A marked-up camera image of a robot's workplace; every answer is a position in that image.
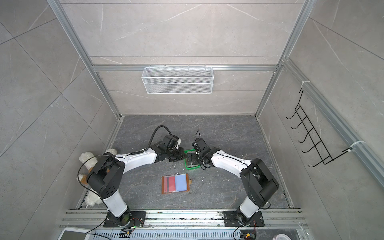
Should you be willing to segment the green plastic card bin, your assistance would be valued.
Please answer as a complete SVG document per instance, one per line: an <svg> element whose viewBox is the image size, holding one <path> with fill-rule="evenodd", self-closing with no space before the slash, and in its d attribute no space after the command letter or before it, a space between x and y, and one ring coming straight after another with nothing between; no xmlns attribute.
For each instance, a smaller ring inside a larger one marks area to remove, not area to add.
<svg viewBox="0 0 384 240"><path fill-rule="evenodd" d="M198 161L198 155L195 150L186 150L185 151L185 167L187 170L193 170L200 167L200 162Z"/></svg>

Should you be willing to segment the pink red credit card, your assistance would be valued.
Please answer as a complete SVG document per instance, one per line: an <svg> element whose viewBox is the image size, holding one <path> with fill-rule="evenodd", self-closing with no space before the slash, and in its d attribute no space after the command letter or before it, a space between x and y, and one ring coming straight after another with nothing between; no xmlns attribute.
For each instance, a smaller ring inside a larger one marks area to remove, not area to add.
<svg viewBox="0 0 384 240"><path fill-rule="evenodd" d="M167 177L167 192L176 191L176 179L175 176Z"/></svg>

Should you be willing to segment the brown leather card holder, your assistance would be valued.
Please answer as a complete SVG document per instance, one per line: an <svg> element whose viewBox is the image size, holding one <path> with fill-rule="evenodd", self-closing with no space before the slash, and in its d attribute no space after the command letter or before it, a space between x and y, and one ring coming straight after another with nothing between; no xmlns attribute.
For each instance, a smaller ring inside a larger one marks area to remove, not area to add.
<svg viewBox="0 0 384 240"><path fill-rule="evenodd" d="M167 177L175 176L176 179L176 191L167 192ZM162 194L172 194L179 192L188 192L190 190L190 179L188 174L170 175L162 177Z"/></svg>

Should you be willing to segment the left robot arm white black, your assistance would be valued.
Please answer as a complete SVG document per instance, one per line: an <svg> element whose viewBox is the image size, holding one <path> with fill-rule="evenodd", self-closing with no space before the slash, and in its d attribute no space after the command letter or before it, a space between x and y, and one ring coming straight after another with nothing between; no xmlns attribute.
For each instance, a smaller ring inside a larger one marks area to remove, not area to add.
<svg viewBox="0 0 384 240"><path fill-rule="evenodd" d="M130 209L123 200L119 186L123 174L144 165L151 165L163 160L179 161L186 157L180 147L181 139L175 135L167 135L164 139L137 154L118 155L116 149L96 156L91 152L82 153L79 161L88 170L87 175L79 174L80 183L87 184L93 191L86 197L87 205L104 203L107 206L108 218L125 226L130 221Z"/></svg>

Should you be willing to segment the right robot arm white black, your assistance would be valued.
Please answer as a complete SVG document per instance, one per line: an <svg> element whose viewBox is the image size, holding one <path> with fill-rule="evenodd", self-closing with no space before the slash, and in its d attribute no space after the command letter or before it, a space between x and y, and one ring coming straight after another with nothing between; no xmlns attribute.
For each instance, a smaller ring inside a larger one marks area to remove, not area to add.
<svg viewBox="0 0 384 240"><path fill-rule="evenodd" d="M216 167L242 180L246 198L237 208L236 218L246 225L279 189L279 183L261 159L244 160L229 155L219 148L211 148L202 139L192 143L202 169Z"/></svg>

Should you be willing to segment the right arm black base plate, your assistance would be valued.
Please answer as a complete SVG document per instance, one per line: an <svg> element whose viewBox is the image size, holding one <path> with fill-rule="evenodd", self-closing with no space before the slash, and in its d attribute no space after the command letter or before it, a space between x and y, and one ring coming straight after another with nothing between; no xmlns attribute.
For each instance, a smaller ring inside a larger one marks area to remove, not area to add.
<svg viewBox="0 0 384 240"><path fill-rule="evenodd" d="M246 217L240 211L224 211L222 212L222 219L224 220L225 227L240 227L253 225L256 227L264 227L265 222L262 212L258 211L251 217Z"/></svg>

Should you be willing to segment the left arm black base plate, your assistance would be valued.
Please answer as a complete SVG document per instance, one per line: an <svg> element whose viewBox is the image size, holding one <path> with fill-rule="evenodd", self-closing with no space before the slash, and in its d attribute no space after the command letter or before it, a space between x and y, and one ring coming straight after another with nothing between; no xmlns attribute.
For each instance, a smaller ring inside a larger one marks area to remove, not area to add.
<svg viewBox="0 0 384 240"><path fill-rule="evenodd" d="M115 217L110 211L107 213L107 218L104 222L104 228L130 228L142 227L146 218L145 211L133 211L123 213L120 217Z"/></svg>

